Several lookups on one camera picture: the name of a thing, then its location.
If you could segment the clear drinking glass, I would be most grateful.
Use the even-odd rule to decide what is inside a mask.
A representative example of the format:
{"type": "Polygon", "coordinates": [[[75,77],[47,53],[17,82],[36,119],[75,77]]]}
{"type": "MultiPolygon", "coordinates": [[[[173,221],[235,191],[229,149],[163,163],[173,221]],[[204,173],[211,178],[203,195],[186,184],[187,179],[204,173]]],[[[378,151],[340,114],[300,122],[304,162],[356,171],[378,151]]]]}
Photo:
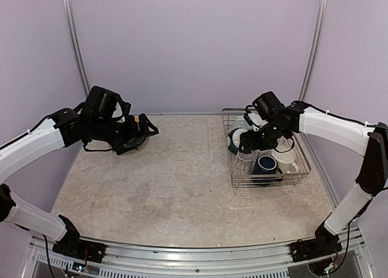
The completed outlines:
{"type": "Polygon", "coordinates": [[[255,151],[253,152],[253,159],[257,159],[257,158],[259,158],[260,156],[268,155],[268,154],[270,154],[270,150],[264,150],[264,151],[255,150],[255,151]]]}
{"type": "Polygon", "coordinates": [[[245,176],[252,172],[252,166],[255,160],[255,154],[245,154],[237,152],[232,162],[232,171],[235,176],[245,176]]]}

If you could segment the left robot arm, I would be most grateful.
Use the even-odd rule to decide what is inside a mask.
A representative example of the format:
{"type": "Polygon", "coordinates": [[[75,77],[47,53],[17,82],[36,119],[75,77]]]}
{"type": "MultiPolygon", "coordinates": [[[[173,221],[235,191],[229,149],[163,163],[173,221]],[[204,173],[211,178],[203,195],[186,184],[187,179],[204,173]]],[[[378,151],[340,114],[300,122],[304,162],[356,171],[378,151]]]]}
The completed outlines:
{"type": "Polygon", "coordinates": [[[65,256],[85,257],[89,249],[73,222],[52,213],[77,153],[92,141],[116,155],[135,152],[157,131],[145,114],[63,108],[9,141],[1,133],[1,222],[44,235],[65,256]]]}

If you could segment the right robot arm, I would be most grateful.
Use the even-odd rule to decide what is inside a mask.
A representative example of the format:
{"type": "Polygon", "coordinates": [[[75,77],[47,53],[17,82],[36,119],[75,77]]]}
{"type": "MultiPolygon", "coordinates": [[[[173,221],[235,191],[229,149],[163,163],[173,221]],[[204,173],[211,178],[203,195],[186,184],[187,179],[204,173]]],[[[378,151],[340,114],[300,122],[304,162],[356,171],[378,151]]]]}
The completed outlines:
{"type": "Polygon", "coordinates": [[[244,154],[266,150],[285,154],[279,150],[278,141],[282,137],[291,139],[294,134],[315,136],[356,154],[348,161],[342,153],[330,158],[331,162],[349,165],[350,169],[341,168],[338,173],[341,177],[349,173],[355,183],[316,229],[313,239],[291,246],[296,259],[341,250],[339,233],[386,189],[387,125],[348,119],[302,101],[285,106],[272,95],[262,95],[246,106],[244,117],[253,127],[240,137],[239,150],[244,154]]]}

